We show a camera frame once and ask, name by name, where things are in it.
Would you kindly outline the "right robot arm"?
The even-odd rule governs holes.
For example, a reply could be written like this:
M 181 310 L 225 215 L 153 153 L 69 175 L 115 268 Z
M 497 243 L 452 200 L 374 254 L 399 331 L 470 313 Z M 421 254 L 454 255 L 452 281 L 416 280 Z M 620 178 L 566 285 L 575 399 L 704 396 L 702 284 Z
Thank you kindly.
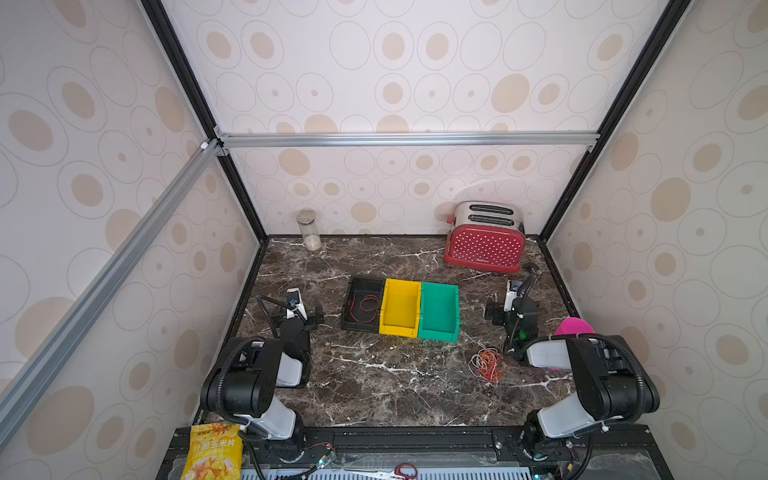
M 575 382 L 574 393 L 528 415 L 521 434 L 528 444 L 634 423 L 659 409 L 661 395 L 623 337 L 589 332 L 538 337 L 537 307 L 522 296 L 488 301 L 484 318 L 504 328 L 504 356 L 568 371 Z

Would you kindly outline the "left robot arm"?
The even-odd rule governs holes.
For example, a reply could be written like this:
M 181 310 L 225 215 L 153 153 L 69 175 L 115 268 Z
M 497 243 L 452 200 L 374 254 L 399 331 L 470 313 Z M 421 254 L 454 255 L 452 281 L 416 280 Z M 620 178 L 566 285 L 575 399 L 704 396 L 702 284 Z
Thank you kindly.
M 278 320 L 274 339 L 229 339 L 203 382 L 201 408 L 234 424 L 247 440 L 301 448 L 302 419 L 275 397 L 275 390 L 306 386 L 312 368 L 311 332 L 323 322 L 318 308 L 307 318 L 297 312 Z

